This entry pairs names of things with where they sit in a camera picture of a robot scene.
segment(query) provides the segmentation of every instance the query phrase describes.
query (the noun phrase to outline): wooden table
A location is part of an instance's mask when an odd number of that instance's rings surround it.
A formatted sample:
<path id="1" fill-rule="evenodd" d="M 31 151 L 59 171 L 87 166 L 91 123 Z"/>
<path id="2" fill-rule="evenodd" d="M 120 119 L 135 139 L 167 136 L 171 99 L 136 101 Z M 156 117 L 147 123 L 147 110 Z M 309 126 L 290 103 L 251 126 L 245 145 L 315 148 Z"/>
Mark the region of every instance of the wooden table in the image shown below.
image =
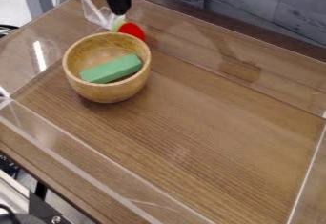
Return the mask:
<path id="1" fill-rule="evenodd" d="M 127 18 L 152 68 L 119 104 L 66 80 L 66 49 L 104 31 L 80 0 L 0 42 L 1 152 L 100 223 L 318 223 L 323 62 L 144 0 Z"/>

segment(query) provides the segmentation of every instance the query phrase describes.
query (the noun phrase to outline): red object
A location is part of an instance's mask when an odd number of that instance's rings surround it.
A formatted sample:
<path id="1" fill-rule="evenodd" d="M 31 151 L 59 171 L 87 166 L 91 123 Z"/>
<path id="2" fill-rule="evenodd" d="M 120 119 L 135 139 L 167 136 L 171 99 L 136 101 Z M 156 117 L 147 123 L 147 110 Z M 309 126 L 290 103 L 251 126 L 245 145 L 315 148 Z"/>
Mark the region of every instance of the red object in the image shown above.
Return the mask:
<path id="1" fill-rule="evenodd" d="M 118 32 L 127 33 L 135 37 L 138 37 L 140 40 L 146 41 L 146 35 L 143 30 L 139 28 L 139 26 L 131 22 L 124 23 Z"/>

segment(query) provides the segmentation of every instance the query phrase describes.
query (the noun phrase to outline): wooden bowl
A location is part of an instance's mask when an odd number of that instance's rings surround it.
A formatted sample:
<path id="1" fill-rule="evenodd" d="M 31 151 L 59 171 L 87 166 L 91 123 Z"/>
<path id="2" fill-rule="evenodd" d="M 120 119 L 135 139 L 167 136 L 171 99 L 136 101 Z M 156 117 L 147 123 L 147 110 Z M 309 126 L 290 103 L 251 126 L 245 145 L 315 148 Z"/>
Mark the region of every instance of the wooden bowl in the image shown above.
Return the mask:
<path id="1" fill-rule="evenodd" d="M 138 54 L 143 68 L 138 73 L 108 84 L 96 84 L 80 79 L 79 73 L 110 60 L 131 53 Z M 130 98 L 144 87 L 150 76 L 150 48 L 136 37 L 116 32 L 104 32 L 79 40 L 67 50 L 63 61 L 68 82 L 76 92 L 99 103 L 116 103 Z"/>

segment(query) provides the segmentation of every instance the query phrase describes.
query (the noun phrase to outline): bowl rim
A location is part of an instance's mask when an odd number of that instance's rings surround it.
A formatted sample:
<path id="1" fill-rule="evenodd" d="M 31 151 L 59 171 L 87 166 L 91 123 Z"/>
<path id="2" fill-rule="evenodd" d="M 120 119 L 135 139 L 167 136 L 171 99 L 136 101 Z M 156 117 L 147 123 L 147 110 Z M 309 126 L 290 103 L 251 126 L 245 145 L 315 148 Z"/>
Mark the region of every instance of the bowl rim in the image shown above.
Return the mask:
<path id="1" fill-rule="evenodd" d="M 146 48 L 146 51 L 147 51 L 147 54 L 148 54 L 148 58 L 147 60 L 144 61 L 144 66 L 143 68 L 132 75 L 130 76 L 128 78 L 126 78 L 124 80 L 119 81 L 119 82 L 114 82 L 114 83 L 106 83 L 106 84 L 99 84 L 99 83 L 90 83 L 84 80 L 82 80 L 79 77 L 76 77 L 72 72 L 70 71 L 68 69 L 68 55 L 72 51 L 72 49 L 82 43 L 84 42 L 87 39 L 91 39 L 96 36 L 103 36 L 103 35 L 120 35 L 120 36 L 127 36 L 128 38 L 132 38 L 135 40 L 138 40 L 138 42 L 143 43 L 142 45 L 144 46 Z M 88 85 L 88 86 L 94 86 L 94 87 L 114 87 L 114 86 L 118 86 L 118 85 L 122 85 L 127 82 L 130 82 L 131 80 L 134 80 L 148 68 L 150 66 L 150 59 L 151 59 L 151 53 L 150 53 L 150 47 L 147 45 L 147 43 L 140 40 L 138 37 L 127 34 L 127 33 L 120 33 L 120 32 L 111 32 L 111 31 L 106 31 L 106 32 L 100 32 L 100 33 L 96 33 L 96 34 L 92 34 L 92 35 L 88 35 L 86 36 L 84 38 L 82 38 L 80 40 L 78 40 L 71 46 L 70 48 L 67 49 L 66 51 L 66 54 L 64 54 L 64 58 L 63 58 L 63 67 L 64 67 L 64 72 L 67 74 L 67 76 L 75 80 L 78 83 L 82 83 L 84 85 Z"/>

